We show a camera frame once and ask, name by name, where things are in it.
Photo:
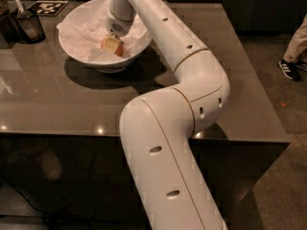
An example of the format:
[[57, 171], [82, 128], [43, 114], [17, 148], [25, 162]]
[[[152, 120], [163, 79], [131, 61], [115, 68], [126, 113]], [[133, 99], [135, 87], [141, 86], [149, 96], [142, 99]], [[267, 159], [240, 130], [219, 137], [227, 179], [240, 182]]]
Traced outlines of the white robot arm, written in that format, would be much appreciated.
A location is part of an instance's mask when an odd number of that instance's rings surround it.
[[176, 84], [131, 100], [121, 143], [153, 230], [228, 230], [189, 147], [229, 99], [227, 74], [208, 47], [162, 0], [111, 0], [107, 21], [126, 35], [140, 17]]

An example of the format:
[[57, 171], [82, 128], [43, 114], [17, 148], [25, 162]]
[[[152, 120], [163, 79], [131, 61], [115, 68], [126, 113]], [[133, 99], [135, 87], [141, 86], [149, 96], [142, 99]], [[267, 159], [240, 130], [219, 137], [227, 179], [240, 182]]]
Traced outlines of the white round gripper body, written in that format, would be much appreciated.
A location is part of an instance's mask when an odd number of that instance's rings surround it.
[[115, 17], [111, 11], [106, 13], [106, 30], [110, 34], [126, 36], [132, 27], [133, 21], [123, 21]]

